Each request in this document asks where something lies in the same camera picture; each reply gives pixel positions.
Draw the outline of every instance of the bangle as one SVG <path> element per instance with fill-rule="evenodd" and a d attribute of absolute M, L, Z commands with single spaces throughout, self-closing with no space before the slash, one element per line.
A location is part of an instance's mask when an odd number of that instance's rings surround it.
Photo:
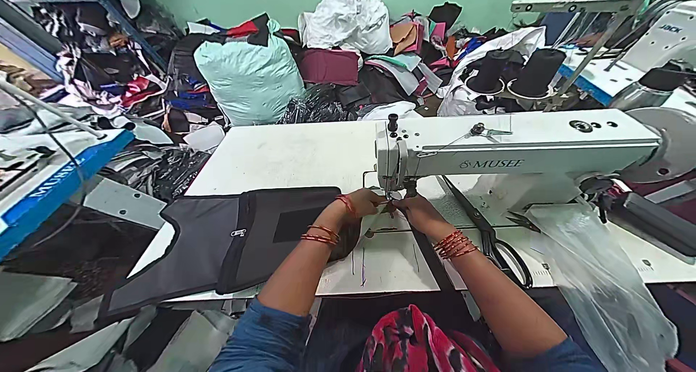
<path fill-rule="evenodd" d="M 435 244 L 434 249 L 442 260 L 446 260 L 457 256 L 463 256 L 477 249 L 477 247 L 474 246 L 471 240 L 464 236 L 461 231 L 457 230 Z"/>
<path fill-rule="evenodd" d="M 348 209 L 348 213 L 350 213 L 351 216 L 358 218 L 358 213 L 356 213 L 355 207 L 353 207 L 353 203 L 350 201 L 350 198 L 347 195 L 338 195 L 336 196 L 336 199 L 345 204 L 346 208 Z"/>
<path fill-rule="evenodd" d="M 339 236 L 338 233 L 335 233 L 334 231 L 332 231 L 329 228 L 326 228 L 325 226 L 309 225 L 309 229 L 319 229 L 320 231 L 324 231 L 324 232 L 328 233 L 331 237 L 333 237 L 336 240 L 336 242 L 341 241 L 341 236 Z"/>
<path fill-rule="evenodd" d="M 463 251 L 463 252 L 460 252 L 460 253 L 456 253 L 455 255 L 452 255 L 451 258 L 458 258 L 458 257 L 460 257 L 460 256 L 466 255 L 467 253 L 474 252 L 474 251 L 477 251 L 477 250 L 478 250 L 478 247 L 476 247 L 475 245 L 472 244 L 470 249 L 468 249 L 468 250 L 466 250 L 466 251 Z"/>
<path fill-rule="evenodd" d="M 464 235 L 461 234 L 461 231 L 457 229 L 456 231 L 452 232 L 448 237 L 445 237 L 440 241 L 439 243 L 435 244 L 434 248 L 435 249 L 442 249 L 448 244 L 451 244 L 452 242 L 456 241 L 457 238 L 459 237 L 464 237 Z"/>
<path fill-rule="evenodd" d="M 335 247 L 337 244 L 333 239 L 331 239 L 328 236 L 308 235 L 307 233 L 305 233 L 304 235 L 301 235 L 300 240 L 312 240 L 315 242 L 321 242 L 324 244 L 328 244 L 332 247 Z"/>

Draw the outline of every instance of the cable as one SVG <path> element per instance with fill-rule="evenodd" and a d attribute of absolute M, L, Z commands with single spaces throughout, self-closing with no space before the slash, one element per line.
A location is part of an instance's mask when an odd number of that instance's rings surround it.
<path fill-rule="evenodd" d="M 30 248 L 25 251 L 25 252 L 28 252 L 28 251 L 31 251 L 32 249 L 35 249 L 39 245 L 46 243 L 48 240 L 52 239 L 57 234 L 64 231 L 69 225 L 71 225 L 73 223 L 75 218 L 77 218 L 77 215 L 80 214 L 82 207 L 84 206 L 85 199 L 87 198 L 87 188 L 85 186 L 85 177 L 84 177 L 84 173 L 82 171 L 82 167 L 77 162 L 77 160 L 75 160 L 75 157 L 70 153 L 70 151 L 68 149 L 66 149 L 65 145 L 63 145 L 56 138 L 56 136 L 51 132 L 51 130 L 48 128 L 48 126 L 43 121 L 43 119 L 41 119 L 41 117 L 39 117 L 38 112 L 36 112 L 36 110 L 33 109 L 33 104 L 26 102 L 24 99 L 20 99 L 19 97 L 17 97 L 15 94 L 13 94 L 11 92 L 8 92 L 8 91 L 4 91 L 4 92 L 7 93 L 8 95 L 10 95 L 15 101 L 19 102 L 20 104 L 24 104 L 24 106 L 34 115 L 34 118 L 36 118 L 36 120 L 39 122 L 41 127 L 43 127 L 43 129 L 46 131 L 46 134 L 48 134 L 48 136 L 51 137 L 53 142 L 55 142 L 56 145 L 61 149 L 61 151 L 63 153 L 65 153 L 67 158 L 70 159 L 72 164 L 75 166 L 75 171 L 77 172 L 77 177 L 80 180 L 80 191 L 82 192 L 82 194 L 80 196 L 80 202 L 77 204 L 77 207 L 75 208 L 75 211 L 73 212 L 73 214 L 63 223 L 63 225 L 59 226 L 57 228 L 57 230 L 53 231 L 50 235 L 44 237 L 43 239 L 39 240 L 38 242 L 32 244 L 30 246 Z"/>

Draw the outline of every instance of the clear plastic sheet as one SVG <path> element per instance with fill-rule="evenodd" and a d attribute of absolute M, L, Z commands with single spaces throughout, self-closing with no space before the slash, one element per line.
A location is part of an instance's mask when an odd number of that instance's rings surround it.
<path fill-rule="evenodd" d="M 332 83 L 320 83 L 307 89 L 302 96 L 290 99 L 283 117 L 277 125 L 318 122 L 346 122 L 358 116 L 344 110 L 336 97 Z"/>
<path fill-rule="evenodd" d="M 538 248 L 609 372 L 664 371 L 679 341 L 629 257 L 588 205 L 533 206 Z"/>

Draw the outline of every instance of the black scissors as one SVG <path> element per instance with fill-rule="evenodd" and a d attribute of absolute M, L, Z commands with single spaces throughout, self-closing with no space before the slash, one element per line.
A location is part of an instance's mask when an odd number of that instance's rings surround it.
<path fill-rule="evenodd" d="M 500 271 L 505 273 L 512 282 L 516 283 L 517 286 L 523 289 L 530 289 L 533 285 L 533 278 L 532 278 L 532 273 L 529 271 L 529 268 L 527 267 L 527 264 L 524 262 L 521 256 L 515 251 L 512 246 L 496 237 L 496 230 L 491 226 L 491 223 L 486 220 L 485 217 L 481 214 L 481 212 L 474 207 L 474 205 L 469 202 L 469 200 L 464 196 L 464 194 L 459 191 L 455 185 L 447 178 L 447 176 L 442 177 L 447 183 L 447 186 L 450 188 L 449 190 L 454 194 L 455 198 L 457 199 L 457 202 L 461 205 L 462 208 L 464 208 L 464 211 L 467 216 L 469 216 L 469 219 L 474 223 L 474 226 L 479 230 L 481 233 L 481 243 L 482 243 L 482 252 L 483 254 L 490 259 L 493 264 L 495 264 Z M 500 251 L 498 250 L 498 245 L 502 245 L 504 248 L 506 248 L 510 255 L 512 255 L 512 258 L 517 262 L 517 265 L 519 266 L 520 270 L 522 271 L 522 275 L 524 277 L 524 283 L 520 282 L 519 278 L 517 278 L 517 275 L 512 271 L 510 268 L 510 265 L 508 265 L 508 262 L 505 260 L 505 258 L 502 256 Z"/>

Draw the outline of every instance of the blue sleeve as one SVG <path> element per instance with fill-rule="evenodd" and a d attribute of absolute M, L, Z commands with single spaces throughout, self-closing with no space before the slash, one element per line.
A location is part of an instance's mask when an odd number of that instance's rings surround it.
<path fill-rule="evenodd" d="M 309 317 L 278 311 L 255 299 L 208 371 L 296 371 L 309 322 Z"/>
<path fill-rule="evenodd" d="M 512 363 L 516 372 L 600 372 L 604 368 L 595 364 L 580 347 L 568 337 L 560 345 L 532 359 Z"/>

